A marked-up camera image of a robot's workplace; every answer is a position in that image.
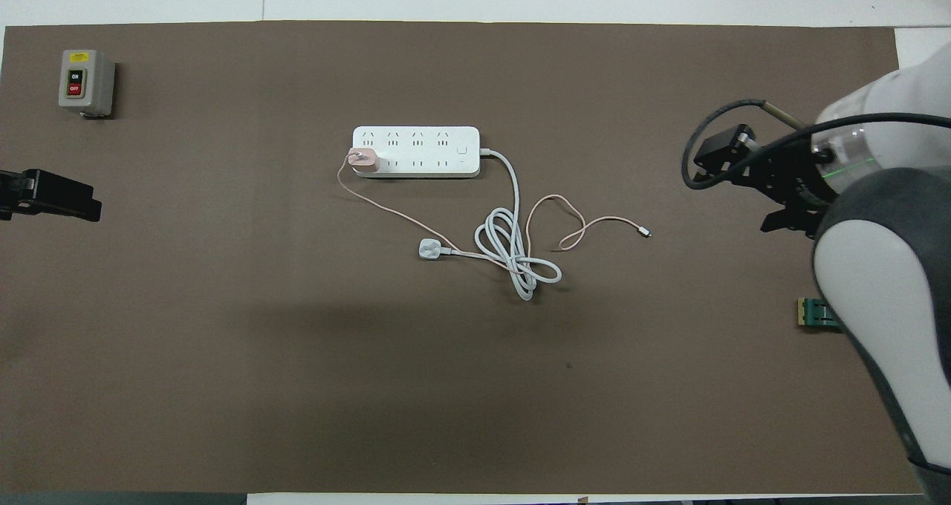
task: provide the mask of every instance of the green connector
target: green connector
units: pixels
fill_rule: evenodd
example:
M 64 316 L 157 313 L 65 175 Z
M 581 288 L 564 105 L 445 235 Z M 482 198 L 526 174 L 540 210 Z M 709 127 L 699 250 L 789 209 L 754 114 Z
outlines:
M 799 299 L 796 312 L 801 326 L 842 332 L 839 322 L 832 315 L 832 309 L 822 299 Z

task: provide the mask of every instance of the power outlet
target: power outlet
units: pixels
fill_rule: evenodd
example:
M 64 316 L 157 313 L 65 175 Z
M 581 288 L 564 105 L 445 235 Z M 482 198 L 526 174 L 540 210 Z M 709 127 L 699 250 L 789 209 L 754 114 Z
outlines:
M 478 176 L 479 137 L 472 126 L 358 126 L 353 147 L 377 153 L 368 179 L 468 179 Z

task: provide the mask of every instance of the switch box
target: switch box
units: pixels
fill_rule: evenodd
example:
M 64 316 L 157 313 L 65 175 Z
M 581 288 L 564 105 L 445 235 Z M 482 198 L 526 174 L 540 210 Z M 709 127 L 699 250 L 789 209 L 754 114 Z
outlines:
M 59 105 L 88 118 L 112 113 L 116 65 L 98 50 L 65 50 L 60 66 Z
M 358 126 L 354 149 L 373 149 L 370 179 L 468 179 L 479 173 L 479 135 L 472 126 Z

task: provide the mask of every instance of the brown mat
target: brown mat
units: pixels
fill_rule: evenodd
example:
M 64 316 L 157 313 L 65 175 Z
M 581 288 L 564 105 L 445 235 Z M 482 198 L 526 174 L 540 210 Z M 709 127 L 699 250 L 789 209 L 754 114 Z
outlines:
M 56 106 L 67 48 L 118 62 L 113 120 Z M 811 120 L 896 64 L 889 29 L 9 28 L 3 168 L 104 207 L 0 224 L 0 491 L 914 491 L 856 353 L 795 325 L 811 242 L 761 234 L 753 191 L 678 176 L 721 103 Z M 520 302 L 337 187 L 374 123 L 478 126 L 529 206 L 559 192 L 655 237 L 595 227 Z M 466 245 L 512 196 L 494 160 L 347 180 Z M 574 228 L 547 206 L 534 242 Z

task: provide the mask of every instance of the white power cord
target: white power cord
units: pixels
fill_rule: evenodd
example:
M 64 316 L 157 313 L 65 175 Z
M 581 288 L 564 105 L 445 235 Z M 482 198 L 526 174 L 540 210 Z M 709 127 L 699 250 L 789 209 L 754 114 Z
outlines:
M 519 178 L 516 176 L 516 170 L 512 167 L 512 163 L 509 162 L 508 157 L 502 155 L 502 153 L 496 152 L 495 150 L 490 149 L 479 149 L 479 156 L 493 156 L 497 157 L 509 171 L 509 176 L 512 178 L 512 190 L 513 190 L 513 209 L 509 210 L 508 208 L 499 207 L 493 211 L 489 212 L 489 215 L 485 218 L 485 223 L 480 224 L 475 230 L 475 245 L 482 251 L 482 254 L 473 253 L 469 251 L 463 251 L 455 246 L 445 235 L 439 234 L 437 231 L 432 230 L 430 227 L 426 227 L 425 224 L 422 224 L 420 221 L 407 216 L 400 211 L 393 210 L 383 206 L 382 204 L 377 203 L 377 201 L 371 200 L 371 198 L 364 197 L 363 195 L 356 193 L 356 191 L 350 189 L 343 183 L 343 180 L 340 179 L 340 172 L 343 171 L 343 168 L 350 164 L 350 166 L 356 166 L 360 164 L 361 160 L 367 160 L 364 162 L 367 164 L 373 163 L 376 160 L 376 154 L 371 149 L 351 149 L 351 152 L 348 153 L 347 159 L 344 160 L 343 165 L 340 166 L 340 169 L 337 170 L 337 181 L 344 189 L 352 193 L 354 196 L 362 198 L 367 201 L 367 203 L 373 204 L 377 208 L 383 209 L 387 212 L 393 213 L 397 216 L 405 218 L 405 220 L 411 221 L 411 223 L 417 224 L 419 227 L 424 228 L 425 230 L 431 232 L 434 235 L 438 235 L 439 238 L 442 238 L 449 247 L 442 247 L 442 243 L 434 238 L 425 238 L 422 241 L 419 241 L 419 257 L 425 259 L 436 259 L 440 255 L 461 255 L 461 257 L 466 258 L 478 258 L 485 259 L 485 261 L 490 261 L 495 265 L 505 269 L 509 272 L 509 276 L 512 278 L 512 285 L 516 288 L 517 294 L 523 301 L 530 301 L 534 290 L 538 286 L 538 282 L 544 282 L 548 284 L 554 284 L 558 281 L 561 281 L 561 269 L 554 264 L 554 262 L 547 261 L 543 258 L 534 258 L 532 257 L 532 241 L 530 237 L 528 238 L 528 248 L 525 247 L 525 236 L 522 234 L 521 225 L 519 224 L 519 210 L 521 207 L 521 195 L 519 193 Z M 571 234 L 568 234 L 566 237 L 562 238 L 558 242 L 558 249 L 556 251 L 567 251 L 571 248 L 574 248 L 575 245 L 578 245 L 578 242 L 581 242 L 584 238 L 585 231 L 591 227 L 592 224 L 600 223 L 601 221 L 621 221 L 635 227 L 640 235 L 645 238 L 651 237 L 651 231 L 647 228 L 642 227 L 639 224 L 636 224 L 634 221 L 628 220 L 628 218 L 621 218 L 616 216 L 604 216 L 600 218 L 595 218 L 595 220 L 587 223 L 584 216 L 581 215 L 581 212 L 571 205 L 568 202 L 567 198 L 564 198 L 560 195 L 547 195 L 540 198 L 536 205 L 532 208 L 532 212 L 529 214 L 529 218 L 526 221 L 525 228 L 526 232 L 530 223 L 532 223 L 532 214 L 534 210 L 547 200 L 560 200 L 564 201 L 568 205 L 571 211 L 574 212 L 581 220 L 581 228 L 577 231 L 574 231 Z M 573 238 L 577 235 L 577 239 L 567 247 L 564 243 L 569 238 Z M 534 266 L 543 265 L 551 271 L 554 272 L 553 277 L 545 277 L 544 275 L 538 274 L 534 271 Z

